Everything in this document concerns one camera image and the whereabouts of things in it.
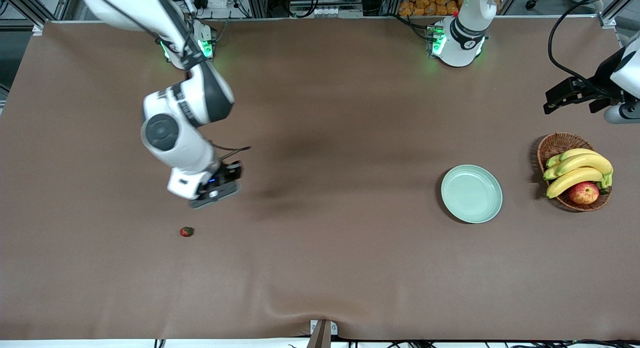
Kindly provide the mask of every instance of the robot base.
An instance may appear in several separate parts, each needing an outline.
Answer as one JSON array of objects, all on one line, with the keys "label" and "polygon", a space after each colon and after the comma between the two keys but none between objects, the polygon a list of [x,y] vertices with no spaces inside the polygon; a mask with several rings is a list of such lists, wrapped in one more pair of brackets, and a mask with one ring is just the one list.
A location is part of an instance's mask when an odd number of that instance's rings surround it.
[{"label": "robot base", "polygon": [[200,209],[232,196],[240,190],[240,185],[236,182],[240,177],[242,177],[242,163],[240,161],[232,164],[221,162],[220,169],[211,177],[208,184],[201,186],[201,195],[195,200],[190,200],[189,206],[193,209]]},{"label": "robot base", "polygon": [[442,62],[454,67],[467,66],[473,62],[473,59],[480,54],[482,50],[482,44],[485,42],[485,38],[482,38],[480,43],[476,45],[473,41],[473,47],[464,49],[457,41],[452,38],[451,22],[453,17],[447,17],[442,21],[434,23],[433,26],[428,26],[427,37],[430,41],[427,43],[427,49],[429,50],[429,57],[438,57]]}]

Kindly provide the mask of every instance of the strawberry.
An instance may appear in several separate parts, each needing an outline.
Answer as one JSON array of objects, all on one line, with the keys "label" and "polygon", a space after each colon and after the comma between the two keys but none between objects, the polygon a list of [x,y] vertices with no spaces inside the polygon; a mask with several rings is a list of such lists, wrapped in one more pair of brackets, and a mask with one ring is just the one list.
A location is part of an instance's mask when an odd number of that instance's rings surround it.
[{"label": "strawberry", "polygon": [[194,229],[192,227],[182,227],[180,229],[180,236],[190,237],[194,235]]}]

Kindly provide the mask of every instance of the green led light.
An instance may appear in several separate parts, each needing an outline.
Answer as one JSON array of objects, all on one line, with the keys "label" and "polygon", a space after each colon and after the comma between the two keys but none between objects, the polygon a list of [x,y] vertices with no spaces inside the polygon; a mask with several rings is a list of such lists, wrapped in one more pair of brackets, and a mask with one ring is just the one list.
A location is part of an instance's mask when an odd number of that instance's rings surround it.
[{"label": "green led light", "polygon": [[442,48],[444,47],[444,44],[447,42],[447,36],[445,34],[442,34],[442,36],[440,36],[439,39],[437,39],[434,44],[433,44],[433,53],[436,55],[439,55],[442,53]]},{"label": "green led light", "polygon": [[213,51],[211,49],[212,48],[211,43],[198,40],[198,45],[201,47],[200,49],[202,50],[202,53],[204,54],[205,57],[211,57],[211,54]]},{"label": "green led light", "polygon": [[165,47],[165,44],[162,43],[162,41],[160,41],[160,46],[162,46],[162,50],[164,50],[164,56],[169,59],[169,52],[167,52],[167,48]]}]

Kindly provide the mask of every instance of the black cable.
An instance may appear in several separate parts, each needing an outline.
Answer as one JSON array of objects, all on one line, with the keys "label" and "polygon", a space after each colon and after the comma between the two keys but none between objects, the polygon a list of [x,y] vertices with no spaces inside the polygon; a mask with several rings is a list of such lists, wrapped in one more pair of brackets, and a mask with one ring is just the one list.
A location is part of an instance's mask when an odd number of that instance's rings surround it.
[{"label": "black cable", "polygon": [[314,0],[311,0],[311,7],[309,7],[309,11],[307,11],[304,15],[302,16],[298,16],[295,13],[292,13],[288,7],[286,7],[285,3],[282,2],[282,8],[284,9],[284,11],[290,16],[290,17],[295,17],[295,18],[305,18],[308,17],[309,15],[311,15],[313,12],[316,11],[316,8],[318,8],[318,4],[320,3],[320,0],[315,0],[316,2],[313,2]]},{"label": "black cable", "polygon": [[[348,342],[349,345],[355,343],[356,345],[359,342],[371,342],[371,341],[359,341],[359,340],[342,340],[340,342]],[[407,344],[410,348],[436,348],[434,343],[438,341],[391,341],[391,345],[387,348],[400,348],[401,344]],[[492,348],[488,342],[479,341],[478,343],[484,343],[486,348]],[[514,346],[509,346],[507,342],[498,341],[494,343],[502,343],[505,348],[569,348],[576,344],[591,344],[591,345],[600,345],[600,346],[608,346],[611,348],[633,348],[632,345],[640,345],[640,341],[597,341],[594,339],[583,339],[581,341],[521,341],[521,344],[517,344]]]},{"label": "black cable", "polygon": [[[140,27],[144,32],[148,33],[151,37],[153,37],[153,39],[158,39],[160,41],[162,41],[162,38],[156,34],[155,32],[151,31],[149,28],[147,28],[145,25],[143,25],[142,23],[140,23],[140,21],[138,21],[137,19],[133,18],[131,15],[129,15],[128,13],[126,13],[125,11],[121,10],[119,7],[117,7],[116,5],[114,5],[114,3],[112,3],[110,0],[102,0],[102,2],[108,4],[112,9],[115,9],[116,11],[118,11],[119,14],[125,16],[127,19],[129,19],[131,22],[135,23],[138,27]],[[194,21],[195,18],[192,17],[190,18],[190,29],[193,31],[193,27],[194,27]],[[184,44],[182,45],[182,57],[185,57],[186,55],[186,48],[187,48],[187,44],[189,41],[189,34],[187,34],[185,37],[183,37],[184,40]],[[204,55],[202,55],[202,58],[199,59],[198,61],[194,62],[192,64],[192,66],[195,66],[197,64],[200,64],[201,62],[204,62],[208,60],[208,57],[205,57]]]},{"label": "black cable", "polygon": [[578,8],[579,6],[589,2],[590,0],[581,0],[580,2],[574,4],[572,7],[570,7],[569,9],[567,9],[567,11],[565,11],[562,16],[560,16],[560,18],[558,18],[558,21],[555,22],[555,24],[553,25],[553,28],[551,28],[551,32],[549,33],[549,42],[547,45],[547,50],[548,50],[548,54],[549,54],[549,59],[551,60],[551,63],[553,63],[557,68],[560,68],[562,71],[565,71],[566,73],[569,73],[570,75],[573,75],[574,77],[578,78],[579,80],[582,80],[582,82],[589,86],[590,89],[593,89],[594,91],[596,91],[597,93],[603,95],[604,97],[609,97],[611,98],[610,94],[606,93],[605,91],[603,91],[602,89],[599,89],[598,87],[596,87],[594,84],[592,84],[591,82],[589,82],[589,80],[587,80],[583,75],[580,75],[580,73],[577,73],[576,71],[567,68],[566,66],[563,66],[562,64],[560,64],[558,61],[556,61],[556,59],[554,58],[554,54],[552,51],[552,45],[553,45],[553,37],[554,34],[556,33],[556,29],[558,28],[558,25],[560,25],[560,22],[562,22],[562,20],[564,20],[565,17],[567,17],[567,15],[569,15],[569,13],[571,13],[571,11],[573,11],[574,9]]},{"label": "black cable", "polygon": [[427,26],[425,25],[418,25],[416,23],[409,23],[409,21],[405,20],[404,18],[402,18],[402,16],[397,15],[395,13],[386,13],[383,16],[391,16],[391,17],[395,17],[398,21],[404,23],[407,26],[413,25],[416,28],[421,28],[421,29],[427,29]]},{"label": "black cable", "polygon": [[4,15],[4,13],[7,11],[7,8],[9,8],[9,1],[0,0],[0,9],[2,9],[2,12],[0,12],[0,16]]},{"label": "black cable", "polygon": [[251,18],[251,15],[249,15],[249,11],[245,8],[245,5],[242,3],[242,0],[233,0],[233,1],[238,4],[237,8],[246,18]]},{"label": "black cable", "polygon": [[313,2],[314,0],[311,0],[311,7],[309,7],[309,11],[307,11],[304,15],[302,16],[298,16],[298,18],[305,18],[309,15],[311,15],[313,12],[316,11],[316,8],[318,8],[318,3],[320,3],[320,0],[315,0],[315,4]]},{"label": "black cable", "polygon": [[411,29],[413,30],[413,33],[416,34],[416,36],[424,39],[425,41],[429,41],[429,38],[427,36],[422,36],[422,34],[420,34],[420,32],[418,32],[418,30],[413,25],[413,23],[411,23],[411,18],[409,18],[409,16],[406,17],[406,20],[409,21],[409,27],[411,27]]},{"label": "black cable", "polygon": [[251,147],[252,147],[252,146],[244,146],[244,147],[242,147],[242,148],[228,148],[228,147],[224,147],[224,146],[217,145],[217,144],[213,143],[212,141],[209,141],[209,143],[210,143],[212,146],[214,146],[215,148],[219,149],[219,150],[231,151],[231,152],[229,152],[228,154],[226,154],[226,155],[224,155],[224,156],[220,157],[220,161],[222,161],[222,160],[224,160],[224,159],[227,159],[227,158],[229,158],[229,157],[231,157],[231,156],[233,156],[233,155],[235,155],[235,154],[237,154],[237,153],[239,153],[239,152],[246,151],[246,150],[250,150],[250,149],[251,149]]}]

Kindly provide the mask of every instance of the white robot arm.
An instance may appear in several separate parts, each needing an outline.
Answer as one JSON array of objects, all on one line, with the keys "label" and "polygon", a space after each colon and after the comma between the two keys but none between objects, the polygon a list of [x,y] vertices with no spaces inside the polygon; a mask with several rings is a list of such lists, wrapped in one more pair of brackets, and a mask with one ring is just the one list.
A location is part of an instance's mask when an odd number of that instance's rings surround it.
[{"label": "white robot arm", "polygon": [[142,143],[172,167],[167,189],[194,208],[238,190],[240,162],[225,164],[198,127],[222,120],[234,103],[231,88],[206,59],[180,7],[171,0],[84,0],[114,27],[147,31],[160,39],[169,59],[188,79],[144,98]]},{"label": "white robot arm", "polygon": [[568,104],[592,101],[592,113],[608,109],[608,123],[640,123],[640,33],[603,61],[593,77],[583,82],[569,77],[546,92],[544,112],[551,114]]},{"label": "white robot arm", "polygon": [[498,5],[494,0],[463,0],[456,17],[447,17],[435,23],[443,27],[441,43],[432,54],[449,66],[470,64],[485,42],[487,28],[494,20]]}]

